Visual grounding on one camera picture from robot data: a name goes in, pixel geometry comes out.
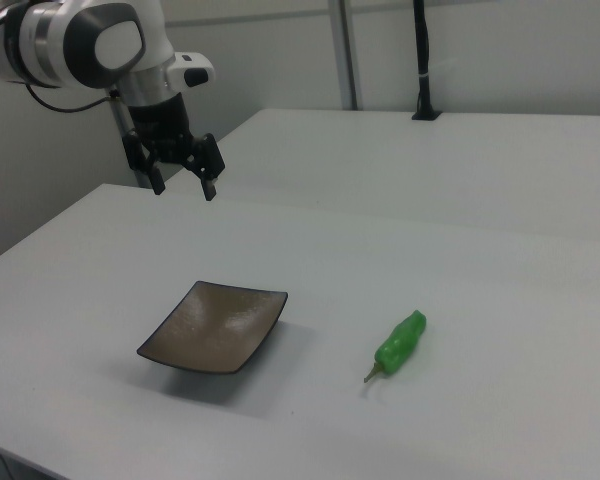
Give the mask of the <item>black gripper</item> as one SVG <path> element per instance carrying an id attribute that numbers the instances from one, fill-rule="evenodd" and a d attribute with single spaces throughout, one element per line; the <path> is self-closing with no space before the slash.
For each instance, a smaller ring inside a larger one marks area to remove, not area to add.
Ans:
<path id="1" fill-rule="evenodd" d="M 129 168 L 140 185 L 161 195 L 165 184 L 156 161 L 182 164 L 199 178 L 205 200 L 212 201 L 217 194 L 215 182 L 224 171 L 225 162 L 212 134 L 202 137 L 191 134 L 182 94 L 128 110 L 136 132 L 126 132 L 122 144 Z"/>

